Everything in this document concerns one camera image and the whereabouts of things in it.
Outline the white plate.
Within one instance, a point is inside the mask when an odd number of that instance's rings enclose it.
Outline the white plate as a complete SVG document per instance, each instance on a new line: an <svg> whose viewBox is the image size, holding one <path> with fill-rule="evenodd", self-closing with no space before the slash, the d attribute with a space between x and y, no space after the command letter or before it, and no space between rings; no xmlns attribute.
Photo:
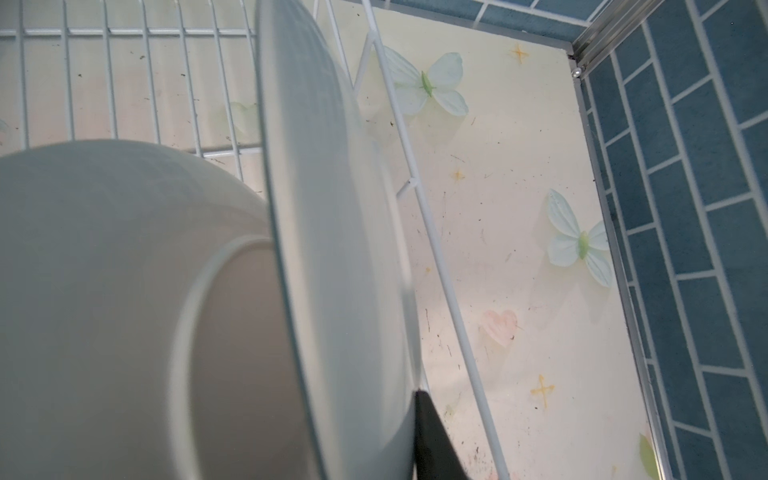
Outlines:
<svg viewBox="0 0 768 480"><path fill-rule="evenodd" d="M394 191L299 1L256 7L269 203L321 475L408 479L420 347Z"/></svg>
<svg viewBox="0 0 768 480"><path fill-rule="evenodd" d="M2 158L1 475L320 477L260 195L136 141Z"/></svg>

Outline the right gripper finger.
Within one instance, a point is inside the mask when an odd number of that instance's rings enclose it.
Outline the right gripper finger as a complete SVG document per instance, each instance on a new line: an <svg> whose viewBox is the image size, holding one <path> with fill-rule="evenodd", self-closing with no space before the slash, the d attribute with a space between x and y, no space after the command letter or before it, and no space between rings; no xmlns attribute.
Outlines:
<svg viewBox="0 0 768 480"><path fill-rule="evenodd" d="M418 480L468 480L429 393L415 395L414 458Z"/></svg>

